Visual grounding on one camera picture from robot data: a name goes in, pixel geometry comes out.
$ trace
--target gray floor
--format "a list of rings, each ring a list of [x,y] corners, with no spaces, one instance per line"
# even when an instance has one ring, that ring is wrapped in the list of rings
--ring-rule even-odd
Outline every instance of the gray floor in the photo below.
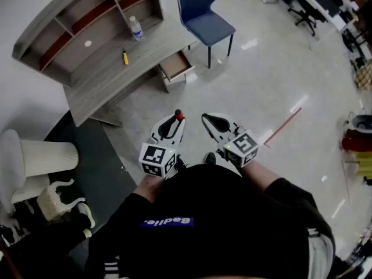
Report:
[[[166,6],[178,17],[177,0],[166,0]],[[212,8],[237,29],[230,57],[226,39],[213,46],[208,69],[208,50],[197,42],[184,51],[196,66],[196,80],[168,94],[153,79],[118,105],[124,126],[106,132],[124,166],[138,183],[141,144],[153,124],[177,108],[187,119],[179,151],[187,163],[198,164],[206,152],[216,150],[201,123],[202,113],[228,113],[259,138],[275,131],[307,95],[302,111],[270,141],[270,148],[261,147],[257,159],[313,194],[334,230],[337,254],[347,257],[370,221],[372,196],[350,166],[346,183],[338,141],[348,113],[360,112],[360,100],[370,111],[371,94],[356,90],[341,36],[335,33],[311,51],[315,39],[305,26],[294,25],[296,17],[282,2],[217,0]],[[317,32],[329,28],[319,23]],[[257,45],[243,50],[249,41]]]

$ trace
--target white wall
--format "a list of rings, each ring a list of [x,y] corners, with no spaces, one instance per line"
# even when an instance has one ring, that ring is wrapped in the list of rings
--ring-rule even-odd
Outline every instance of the white wall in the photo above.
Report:
[[[12,58],[14,43],[51,0],[0,0],[0,133],[43,140],[69,110],[60,84]]]

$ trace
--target person's arm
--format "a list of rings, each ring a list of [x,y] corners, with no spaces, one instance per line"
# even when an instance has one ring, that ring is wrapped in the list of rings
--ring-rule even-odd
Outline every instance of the person's arm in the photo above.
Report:
[[[243,168],[238,169],[238,171],[243,178],[249,179],[261,191],[265,191],[266,188],[271,185],[271,183],[280,178],[277,174],[274,174],[271,170],[260,165],[255,160],[252,160]]]
[[[154,203],[164,181],[163,178],[146,175],[133,193],[143,196],[145,199],[150,201],[150,203]]]
[[[89,241],[89,255],[85,265],[86,278],[103,278],[105,263],[113,263],[126,239],[147,218],[164,179],[145,176],[138,187],[112,214],[109,221]]]

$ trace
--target yellow object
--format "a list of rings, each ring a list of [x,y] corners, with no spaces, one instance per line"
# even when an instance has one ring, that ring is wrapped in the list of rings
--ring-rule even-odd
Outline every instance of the yellow object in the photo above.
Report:
[[[354,155],[358,162],[372,162],[372,152],[354,152]]]
[[[125,51],[123,52],[123,60],[124,60],[124,64],[128,65],[128,57],[127,57],[127,53]]]
[[[372,172],[370,171],[358,171],[356,173],[357,177],[367,177],[367,178],[372,178]]]
[[[358,173],[372,173],[372,166],[359,165]]]

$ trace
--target water bottle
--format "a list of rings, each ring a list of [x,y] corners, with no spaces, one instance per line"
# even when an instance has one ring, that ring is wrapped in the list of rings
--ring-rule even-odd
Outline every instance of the water bottle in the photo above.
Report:
[[[134,39],[137,41],[143,40],[145,38],[144,33],[142,32],[141,25],[139,21],[135,18],[135,16],[131,16],[129,18],[130,21],[130,28],[132,30]]]

